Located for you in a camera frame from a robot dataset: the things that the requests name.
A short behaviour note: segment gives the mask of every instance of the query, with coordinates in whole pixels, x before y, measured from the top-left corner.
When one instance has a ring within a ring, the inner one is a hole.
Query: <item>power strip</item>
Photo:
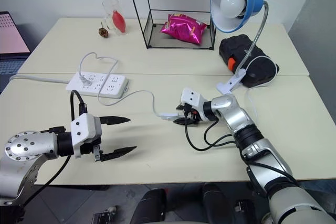
[[[81,72],[82,75],[92,81],[90,86],[83,85],[79,79],[79,73],[75,73],[74,77],[68,83],[66,90],[76,89],[82,95],[97,96],[101,85],[104,82],[106,73]],[[110,74],[99,96],[107,98],[121,98],[127,87],[128,79],[120,74]]]

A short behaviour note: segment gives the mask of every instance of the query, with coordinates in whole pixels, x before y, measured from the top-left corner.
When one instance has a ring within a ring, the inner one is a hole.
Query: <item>white table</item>
[[[88,52],[120,60],[115,73],[122,74],[193,74],[231,76],[218,50],[221,40],[239,34],[254,39],[260,24],[247,23],[231,33],[216,33],[215,50],[146,49],[137,20],[127,20],[128,34],[107,39],[98,35],[100,19],[61,18],[50,30],[19,73],[75,73],[80,59]],[[282,24],[266,24],[257,43],[279,66],[281,76],[308,76],[309,73]],[[107,72],[110,64],[102,65],[88,57],[85,71]]]
[[[68,80],[72,74],[35,74]],[[220,94],[217,82],[229,76],[128,74],[129,92],[148,89],[155,93],[159,112],[174,112],[184,87],[212,99]],[[245,88],[234,94],[254,117],[244,98]],[[278,76],[267,88],[250,90],[258,114],[258,128],[288,162],[295,178],[336,178],[336,127],[309,77]],[[0,146],[24,130],[44,130],[64,125],[69,129],[69,92],[64,84],[13,80],[0,96]],[[95,97],[83,97],[89,113],[96,116],[126,116],[132,121],[103,126],[102,149],[138,146],[131,153],[111,161],[94,162],[93,154],[71,158],[53,182],[58,185],[137,184],[248,180],[245,164],[234,146],[197,152],[187,143],[180,125],[157,118],[151,111],[151,96],[139,93],[111,107],[101,106]],[[190,127],[197,146],[205,146],[203,132],[209,124]],[[227,133],[218,125],[209,133],[217,139]],[[62,165],[64,158],[46,162],[38,176],[45,183]]]

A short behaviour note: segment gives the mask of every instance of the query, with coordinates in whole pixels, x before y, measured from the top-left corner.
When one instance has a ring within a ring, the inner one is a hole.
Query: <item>light bulb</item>
[[[235,18],[241,14],[245,8],[245,0],[221,0],[220,10],[224,17]]]

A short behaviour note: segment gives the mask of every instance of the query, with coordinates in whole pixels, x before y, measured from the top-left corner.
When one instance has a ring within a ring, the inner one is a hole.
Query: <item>desk lamp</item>
[[[240,61],[238,67],[236,68],[235,74],[232,79],[229,80],[227,84],[219,83],[217,89],[221,93],[230,93],[236,84],[239,84],[241,79],[245,76],[246,70],[242,69],[243,64],[246,62],[250,56],[255,44],[264,28],[267,15],[268,15],[268,4],[264,0],[211,0],[210,1],[210,13],[211,19],[214,25],[224,33],[232,33],[240,29],[250,18],[250,16],[256,15],[261,8],[264,6],[264,17],[261,25],[259,27],[258,33],[250,45],[248,51],[245,50],[246,55]],[[238,62],[228,61],[229,68],[233,71],[233,64]]]

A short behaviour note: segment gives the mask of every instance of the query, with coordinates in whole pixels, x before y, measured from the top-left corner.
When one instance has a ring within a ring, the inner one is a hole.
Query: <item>blue lamp shade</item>
[[[245,0],[245,8],[237,17],[228,18],[221,9],[222,0],[210,1],[211,19],[215,26],[224,33],[232,33],[240,29],[250,18],[256,15],[263,7],[264,0]]]

